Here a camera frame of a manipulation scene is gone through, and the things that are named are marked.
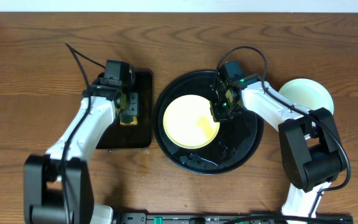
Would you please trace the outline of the yellow plate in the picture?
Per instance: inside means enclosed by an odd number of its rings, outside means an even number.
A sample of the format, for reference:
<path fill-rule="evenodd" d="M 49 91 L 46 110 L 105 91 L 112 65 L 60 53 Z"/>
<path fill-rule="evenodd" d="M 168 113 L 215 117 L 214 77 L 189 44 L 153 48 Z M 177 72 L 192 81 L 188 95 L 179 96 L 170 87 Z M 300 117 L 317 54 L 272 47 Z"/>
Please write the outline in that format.
<path fill-rule="evenodd" d="M 167 106 L 163 129 L 177 146 L 199 149 L 217 136 L 220 123 L 213 120 L 209 100 L 199 95 L 183 95 Z"/>

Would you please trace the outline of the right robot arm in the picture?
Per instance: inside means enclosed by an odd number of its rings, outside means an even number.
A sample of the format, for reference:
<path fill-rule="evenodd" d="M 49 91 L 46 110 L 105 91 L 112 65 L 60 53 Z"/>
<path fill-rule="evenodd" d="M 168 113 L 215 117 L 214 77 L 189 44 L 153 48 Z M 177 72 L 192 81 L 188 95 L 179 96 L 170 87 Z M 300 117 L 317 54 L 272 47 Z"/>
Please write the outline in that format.
<path fill-rule="evenodd" d="M 344 188 L 351 166 L 332 113 L 298 105 L 274 90 L 263 76 L 215 74 L 211 113 L 215 121 L 250 111 L 279 135 L 283 169 L 291 185 L 279 220 L 312 223 L 325 192 Z"/>

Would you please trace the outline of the green and yellow sponge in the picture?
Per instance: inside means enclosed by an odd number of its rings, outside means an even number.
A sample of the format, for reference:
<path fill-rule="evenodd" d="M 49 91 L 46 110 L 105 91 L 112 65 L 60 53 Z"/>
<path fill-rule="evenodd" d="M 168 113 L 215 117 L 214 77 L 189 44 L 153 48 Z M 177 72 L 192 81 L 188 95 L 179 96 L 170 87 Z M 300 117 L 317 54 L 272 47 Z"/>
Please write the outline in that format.
<path fill-rule="evenodd" d="M 133 115 L 122 115 L 120 117 L 121 126 L 135 126 L 138 124 L 137 116 Z"/>

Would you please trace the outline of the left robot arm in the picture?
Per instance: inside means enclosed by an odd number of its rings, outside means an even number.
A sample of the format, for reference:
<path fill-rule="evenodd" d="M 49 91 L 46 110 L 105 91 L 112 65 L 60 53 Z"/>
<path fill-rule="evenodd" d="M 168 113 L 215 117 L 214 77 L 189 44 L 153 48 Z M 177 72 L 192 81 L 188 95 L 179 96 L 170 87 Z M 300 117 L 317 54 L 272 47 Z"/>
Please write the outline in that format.
<path fill-rule="evenodd" d="M 24 163 L 26 223 L 112 223 L 114 210 L 94 202 L 88 163 L 102 135 L 122 115 L 137 115 L 139 95 L 97 79 L 60 139 Z"/>

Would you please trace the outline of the light blue plate front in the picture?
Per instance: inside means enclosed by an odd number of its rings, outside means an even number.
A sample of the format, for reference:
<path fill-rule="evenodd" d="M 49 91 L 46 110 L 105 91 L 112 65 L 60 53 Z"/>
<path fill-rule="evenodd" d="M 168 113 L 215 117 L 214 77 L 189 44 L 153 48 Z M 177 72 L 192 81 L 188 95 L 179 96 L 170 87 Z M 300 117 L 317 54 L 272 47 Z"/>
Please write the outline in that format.
<path fill-rule="evenodd" d="M 278 92 L 298 105 L 312 110 L 326 108 L 334 114 L 332 96 L 322 84 L 314 80 L 297 78 L 284 84 Z"/>

